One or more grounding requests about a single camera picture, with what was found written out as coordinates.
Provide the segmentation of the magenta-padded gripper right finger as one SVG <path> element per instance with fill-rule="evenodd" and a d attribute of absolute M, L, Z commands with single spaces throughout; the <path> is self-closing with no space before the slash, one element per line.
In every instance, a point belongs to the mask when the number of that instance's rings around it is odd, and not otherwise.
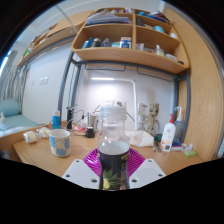
<path fill-rule="evenodd" d="M 134 149 L 129 151 L 127 175 L 131 189 L 146 186 L 166 176 L 153 159 L 145 159 Z"/>

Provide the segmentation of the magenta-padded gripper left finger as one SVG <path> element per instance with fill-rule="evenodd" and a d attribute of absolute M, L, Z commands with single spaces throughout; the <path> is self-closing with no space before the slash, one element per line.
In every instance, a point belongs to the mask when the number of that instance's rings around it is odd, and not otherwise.
<path fill-rule="evenodd" d="M 84 188 L 98 189 L 101 165 L 94 149 L 83 159 L 75 159 L 62 178 Z"/>

